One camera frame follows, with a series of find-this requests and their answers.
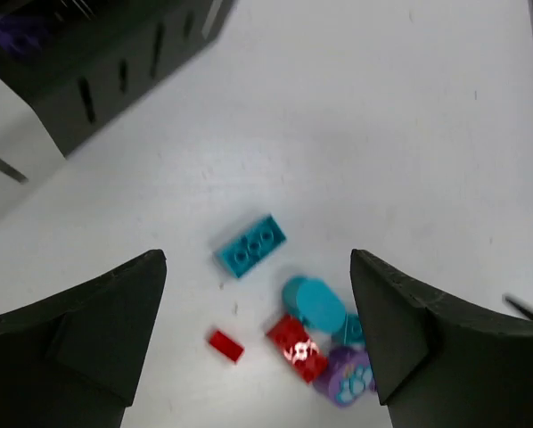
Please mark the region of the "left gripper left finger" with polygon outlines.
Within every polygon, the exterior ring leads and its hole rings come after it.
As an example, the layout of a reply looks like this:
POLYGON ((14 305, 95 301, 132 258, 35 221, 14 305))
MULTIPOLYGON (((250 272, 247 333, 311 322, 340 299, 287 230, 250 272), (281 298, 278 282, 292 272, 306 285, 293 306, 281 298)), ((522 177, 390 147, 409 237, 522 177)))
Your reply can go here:
POLYGON ((0 315, 0 427, 119 427, 167 275, 161 250, 0 315))

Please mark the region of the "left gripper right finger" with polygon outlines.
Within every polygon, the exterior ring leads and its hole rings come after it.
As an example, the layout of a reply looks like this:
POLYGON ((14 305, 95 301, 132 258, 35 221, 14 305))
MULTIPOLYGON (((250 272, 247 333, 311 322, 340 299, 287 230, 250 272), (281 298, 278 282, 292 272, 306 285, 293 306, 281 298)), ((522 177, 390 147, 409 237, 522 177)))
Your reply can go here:
POLYGON ((533 314, 485 309, 366 250, 350 278, 395 427, 533 427, 533 314))

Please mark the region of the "red long lego brick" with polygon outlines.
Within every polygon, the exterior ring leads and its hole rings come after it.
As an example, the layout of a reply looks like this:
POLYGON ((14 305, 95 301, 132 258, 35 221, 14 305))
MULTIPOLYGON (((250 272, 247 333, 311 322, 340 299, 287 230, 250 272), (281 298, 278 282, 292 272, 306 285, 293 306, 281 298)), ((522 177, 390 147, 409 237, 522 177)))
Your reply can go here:
POLYGON ((311 384, 329 366, 328 357, 320 351, 302 323, 289 314, 283 315, 266 337, 306 384, 311 384))

